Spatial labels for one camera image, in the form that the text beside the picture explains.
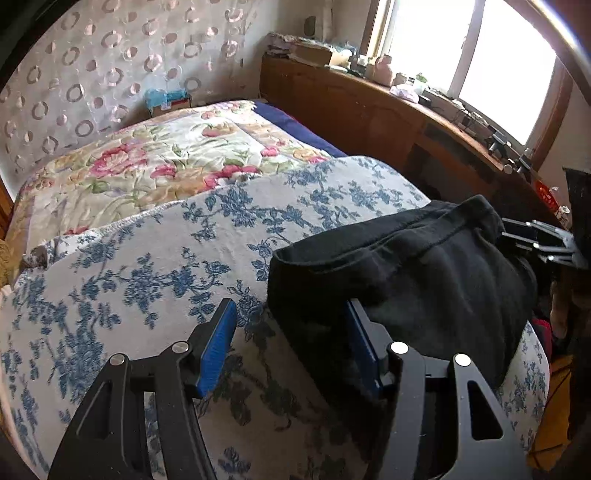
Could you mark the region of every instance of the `blue gripper pad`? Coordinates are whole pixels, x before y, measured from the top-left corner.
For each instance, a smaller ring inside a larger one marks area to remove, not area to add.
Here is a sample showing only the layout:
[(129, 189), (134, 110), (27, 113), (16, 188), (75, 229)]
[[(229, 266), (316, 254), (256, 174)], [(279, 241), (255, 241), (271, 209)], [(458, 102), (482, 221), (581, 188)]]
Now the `blue gripper pad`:
[(359, 300), (349, 300), (346, 313), (349, 347), (363, 384), (375, 398), (380, 398), (384, 387), (391, 383), (388, 346), (392, 338), (383, 325), (369, 320)]
[(226, 354), (236, 330), (236, 304), (224, 299), (213, 314), (210, 322), (217, 323), (200, 357), (199, 381), (197, 392), (205, 397), (217, 384), (222, 373)]

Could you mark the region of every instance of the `blue floral blanket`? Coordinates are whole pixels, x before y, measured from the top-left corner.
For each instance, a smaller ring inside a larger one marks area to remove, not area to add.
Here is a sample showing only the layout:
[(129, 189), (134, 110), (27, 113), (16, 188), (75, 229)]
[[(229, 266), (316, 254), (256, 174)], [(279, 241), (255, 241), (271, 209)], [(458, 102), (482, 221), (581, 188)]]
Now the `blue floral blanket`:
[[(45, 478), (105, 361), (158, 354), (231, 297), (238, 329), (219, 384), (196, 404), (219, 479), (356, 479), (366, 464), (265, 308), (276, 248), (426, 205), (395, 170), (331, 160), (226, 186), (109, 228), (55, 239), (0, 310), (0, 399), (17, 448)], [(528, 324), (499, 401), (524, 449), (549, 368)], [(146, 395), (154, 476), (165, 477), (154, 396)]]

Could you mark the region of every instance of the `wall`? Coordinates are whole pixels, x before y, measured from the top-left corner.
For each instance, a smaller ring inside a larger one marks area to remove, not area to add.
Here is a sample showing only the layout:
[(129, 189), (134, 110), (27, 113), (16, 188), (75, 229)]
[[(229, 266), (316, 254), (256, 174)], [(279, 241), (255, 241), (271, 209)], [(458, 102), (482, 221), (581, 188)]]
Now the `wall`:
[(591, 52), (591, 2), (573, 0), (546, 0), (562, 19), (573, 29), (574, 34), (583, 44), (587, 52)]
[(367, 23), (371, 0), (334, 0), (335, 42), (348, 41), (359, 48)]
[(81, 0), (0, 92), (0, 173), (14, 198), (48, 157), (145, 119), (150, 88), (193, 103), (258, 96), (265, 37), (302, 34), (314, 0)]
[(591, 170), (591, 106), (575, 85), (558, 136), (540, 168), (548, 186), (558, 186), (568, 198), (562, 167)]

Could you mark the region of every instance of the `plastic bag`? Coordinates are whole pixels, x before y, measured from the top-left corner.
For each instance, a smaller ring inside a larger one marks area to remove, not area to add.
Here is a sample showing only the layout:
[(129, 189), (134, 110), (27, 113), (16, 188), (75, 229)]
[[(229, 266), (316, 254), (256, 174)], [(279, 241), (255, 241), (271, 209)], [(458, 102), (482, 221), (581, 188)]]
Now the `plastic bag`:
[(188, 98), (189, 93), (185, 89), (166, 92), (161, 89), (156, 90), (151, 88), (145, 93), (144, 102), (148, 110), (150, 110), (150, 114), (154, 116), (154, 108), (157, 106), (162, 107), (162, 110), (170, 110), (173, 102)]
[(395, 85), (390, 88), (390, 95), (394, 95), (395, 97), (406, 100), (407, 102), (418, 103), (418, 95), (417, 92), (414, 91), (414, 87), (412, 85)]

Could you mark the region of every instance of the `cardboard box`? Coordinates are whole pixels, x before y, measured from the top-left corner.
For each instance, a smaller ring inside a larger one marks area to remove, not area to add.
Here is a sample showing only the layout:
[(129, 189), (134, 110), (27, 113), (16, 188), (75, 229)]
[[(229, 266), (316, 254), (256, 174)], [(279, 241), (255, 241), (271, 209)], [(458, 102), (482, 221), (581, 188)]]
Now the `cardboard box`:
[(350, 56), (350, 50), (338, 52), (334, 48), (302, 43), (291, 45), (289, 54), (290, 59), (314, 67), (323, 67), (324, 65), (345, 66)]
[(152, 117), (164, 115), (165, 113), (174, 112), (175, 110), (180, 110), (181, 108), (189, 108), (191, 107), (191, 100), (190, 99), (183, 99), (183, 100), (176, 100), (170, 103), (170, 108), (163, 109), (162, 106), (155, 106), (152, 109)]

